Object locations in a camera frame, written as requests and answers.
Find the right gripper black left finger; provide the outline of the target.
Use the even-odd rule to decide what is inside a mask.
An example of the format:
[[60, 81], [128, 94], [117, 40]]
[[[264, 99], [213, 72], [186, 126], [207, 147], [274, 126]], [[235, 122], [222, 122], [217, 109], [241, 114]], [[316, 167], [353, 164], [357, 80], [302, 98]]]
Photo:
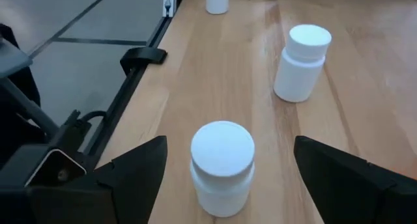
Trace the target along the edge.
[[157, 136], [56, 188], [30, 190], [29, 224], [147, 224], [167, 161]]

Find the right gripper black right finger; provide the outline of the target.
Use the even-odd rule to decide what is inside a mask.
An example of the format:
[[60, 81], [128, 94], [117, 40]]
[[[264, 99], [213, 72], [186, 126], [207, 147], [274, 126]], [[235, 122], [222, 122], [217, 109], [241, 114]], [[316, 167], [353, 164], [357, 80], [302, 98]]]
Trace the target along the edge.
[[294, 155], [324, 224], [417, 224], [417, 180], [303, 135]]

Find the black table frame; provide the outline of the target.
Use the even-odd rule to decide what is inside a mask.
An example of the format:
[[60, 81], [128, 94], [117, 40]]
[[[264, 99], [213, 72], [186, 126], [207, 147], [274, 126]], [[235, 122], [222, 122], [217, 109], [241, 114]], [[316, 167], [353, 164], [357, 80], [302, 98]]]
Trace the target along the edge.
[[[182, 0], [177, 0], [177, 7], [179, 7], [181, 1]], [[158, 48], [158, 45], [171, 23], [171, 20], [172, 18], [165, 18], [162, 16], [162, 19], [158, 22], [158, 25], [151, 34], [151, 37], [144, 43], [144, 45], [138, 45], [135, 48]], [[87, 170], [92, 171], [98, 165], [98, 162], [102, 157], [102, 153], [105, 151], [107, 143], [120, 121], [120, 118], [122, 117], [122, 114], [126, 109], [126, 106], [128, 105], [136, 87], [141, 81], [148, 65], [140, 68], [133, 68], [126, 76], [126, 79], [116, 94], [115, 99], [112, 101], [106, 112], [106, 116], [103, 117], [89, 144], [83, 151], [82, 162]]]

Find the black frame clip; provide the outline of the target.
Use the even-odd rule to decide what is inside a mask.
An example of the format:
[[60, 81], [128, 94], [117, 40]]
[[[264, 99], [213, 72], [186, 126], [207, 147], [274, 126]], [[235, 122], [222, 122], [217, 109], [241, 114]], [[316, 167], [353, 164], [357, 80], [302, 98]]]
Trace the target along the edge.
[[152, 47], [138, 47], [129, 49], [120, 59], [121, 67], [126, 75], [133, 68], [140, 68], [148, 64], [163, 64], [167, 51]]

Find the white aluminium post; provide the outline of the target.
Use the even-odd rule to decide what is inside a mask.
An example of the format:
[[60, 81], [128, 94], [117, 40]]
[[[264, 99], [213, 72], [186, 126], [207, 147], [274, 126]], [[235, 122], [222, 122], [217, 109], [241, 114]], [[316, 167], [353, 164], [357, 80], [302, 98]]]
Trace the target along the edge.
[[163, 0], [162, 16], [172, 18], [177, 10], [177, 0]]

